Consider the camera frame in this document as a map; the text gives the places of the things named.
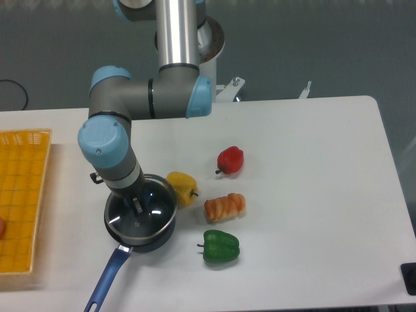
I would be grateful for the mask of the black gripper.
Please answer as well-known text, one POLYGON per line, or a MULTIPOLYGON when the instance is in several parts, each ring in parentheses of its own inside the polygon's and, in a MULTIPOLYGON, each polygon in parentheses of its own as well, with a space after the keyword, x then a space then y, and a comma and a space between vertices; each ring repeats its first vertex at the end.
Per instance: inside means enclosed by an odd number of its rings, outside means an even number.
POLYGON ((127 178, 117 181, 108 181, 108 188, 114 196, 118 198, 132 199, 133 207, 137 214, 143 213, 143 209, 138 198, 141 197, 140 194, 144 185, 145 179, 143 177, 138 177, 134 181, 130 181, 127 178))

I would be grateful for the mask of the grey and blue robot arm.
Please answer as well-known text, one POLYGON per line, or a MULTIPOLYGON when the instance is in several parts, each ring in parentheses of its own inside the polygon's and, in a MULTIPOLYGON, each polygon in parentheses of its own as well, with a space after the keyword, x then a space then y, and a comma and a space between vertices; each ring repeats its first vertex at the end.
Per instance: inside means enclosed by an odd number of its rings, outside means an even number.
POLYGON ((89 91, 87 121, 77 140, 95 168, 96 183, 105 183, 135 212, 144 206, 144 173, 131 146, 134 120, 192 118, 212 110, 210 78, 200 73, 198 31, 205 25, 204 1, 115 1, 128 21, 157 22, 159 73, 133 81, 116 66, 95 71, 89 91))

